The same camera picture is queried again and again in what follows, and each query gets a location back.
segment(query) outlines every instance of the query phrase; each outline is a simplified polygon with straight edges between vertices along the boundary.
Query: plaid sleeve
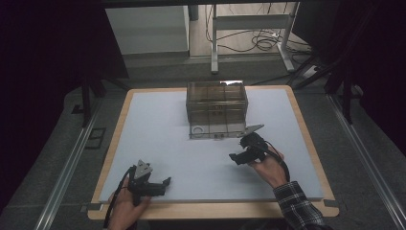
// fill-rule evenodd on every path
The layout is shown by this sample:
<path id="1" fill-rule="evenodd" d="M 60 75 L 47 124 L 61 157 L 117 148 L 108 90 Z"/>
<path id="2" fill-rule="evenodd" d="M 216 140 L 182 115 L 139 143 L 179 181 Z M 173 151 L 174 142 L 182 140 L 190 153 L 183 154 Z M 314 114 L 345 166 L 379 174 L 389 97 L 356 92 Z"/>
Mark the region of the plaid sleeve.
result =
<path id="1" fill-rule="evenodd" d="M 307 200 L 297 181 L 274 189 L 274 193 L 283 216 L 295 230 L 306 229 L 307 225 L 325 225 L 322 213 Z"/>

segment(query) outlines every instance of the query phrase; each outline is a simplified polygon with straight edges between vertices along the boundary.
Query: sleeve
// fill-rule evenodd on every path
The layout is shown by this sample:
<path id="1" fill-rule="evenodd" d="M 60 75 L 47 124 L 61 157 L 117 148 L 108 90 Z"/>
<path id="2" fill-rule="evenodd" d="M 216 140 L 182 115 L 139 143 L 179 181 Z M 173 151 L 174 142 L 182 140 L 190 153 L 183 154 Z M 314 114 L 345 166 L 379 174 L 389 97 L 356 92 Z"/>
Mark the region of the sleeve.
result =
<path id="1" fill-rule="evenodd" d="M 322 213 L 307 200 L 297 181 L 274 189 L 274 193 L 283 216 L 295 230 L 307 229 L 307 226 L 323 227 L 325 225 Z"/>

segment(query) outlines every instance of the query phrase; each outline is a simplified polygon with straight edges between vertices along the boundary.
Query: hand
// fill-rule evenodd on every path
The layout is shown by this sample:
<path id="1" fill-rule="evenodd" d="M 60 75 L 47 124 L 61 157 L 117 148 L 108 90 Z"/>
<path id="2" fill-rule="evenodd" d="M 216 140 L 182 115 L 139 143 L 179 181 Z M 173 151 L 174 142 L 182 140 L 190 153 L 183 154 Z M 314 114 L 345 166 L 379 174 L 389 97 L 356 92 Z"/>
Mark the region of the hand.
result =
<path id="1" fill-rule="evenodd" d="M 117 196 L 113 207 L 113 215 L 108 224 L 109 230 L 125 230 L 130 227 L 141 216 L 148 207 L 151 197 L 147 196 L 141 203 L 134 207 L 132 204 L 132 193 L 126 188 L 128 178 L 125 179 L 123 188 Z"/>
<path id="2" fill-rule="evenodd" d="M 282 153 L 278 152 L 276 149 L 269 147 L 269 150 L 278 154 L 281 159 L 284 159 Z M 287 183 L 286 175 L 282 166 L 278 163 L 278 161 L 266 154 L 265 159 L 262 162 L 253 161 L 248 164 L 265 180 L 268 184 L 272 186 L 272 188 L 280 187 Z"/>

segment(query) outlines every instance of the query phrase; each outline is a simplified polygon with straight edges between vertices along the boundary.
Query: transparent box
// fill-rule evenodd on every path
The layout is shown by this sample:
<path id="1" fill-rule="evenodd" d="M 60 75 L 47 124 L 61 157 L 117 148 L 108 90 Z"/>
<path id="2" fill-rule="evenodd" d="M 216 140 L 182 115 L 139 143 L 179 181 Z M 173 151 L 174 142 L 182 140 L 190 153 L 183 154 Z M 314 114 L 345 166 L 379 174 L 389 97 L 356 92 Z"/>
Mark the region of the transparent box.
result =
<path id="1" fill-rule="evenodd" d="M 191 139 L 237 137 L 246 127 L 242 80 L 189 82 L 186 108 Z"/>

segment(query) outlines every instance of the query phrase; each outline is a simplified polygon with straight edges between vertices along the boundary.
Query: table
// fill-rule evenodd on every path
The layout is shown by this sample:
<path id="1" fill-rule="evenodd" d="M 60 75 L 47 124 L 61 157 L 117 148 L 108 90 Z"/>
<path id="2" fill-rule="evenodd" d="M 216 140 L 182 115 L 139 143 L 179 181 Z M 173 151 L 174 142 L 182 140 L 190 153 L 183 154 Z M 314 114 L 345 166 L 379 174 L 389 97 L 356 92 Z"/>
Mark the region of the table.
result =
<path id="1" fill-rule="evenodd" d="M 313 142 L 305 125 L 304 118 L 296 102 L 293 91 L 289 86 L 246 86 L 247 89 L 284 89 L 292 105 L 300 130 L 304 137 L 311 162 L 319 177 L 325 197 L 322 200 L 312 201 L 312 203 L 323 213 L 325 217 L 335 217 L 338 215 L 338 207 L 329 205 L 334 203 L 335 198 L 329 187 L 323 166 L 313 146 Z M 157 89 L 133 89 L 127 94 L 124 106 L 117 123 L 110 148 L 106 154 L 101 170 L 97 187 L 95 189 L 92 203 L 99 203 L 104 180 L 106 179 L 112 160 L 114 158 L 120 135 L 124 127 L 124 121 L 129 110 L 132 95 L 136 92 L 174 92 L 186 91 L 186 88 L 157 88 Z M 90 219 L 104 219 L 108 205 L 102 205 L 100 210 L 89 210 Z M 282 218 L 282 213 L 277 202 L 173 202 L 173 203 L 152 203 L 141 219 L 258 219 L 258 218 Z"/>

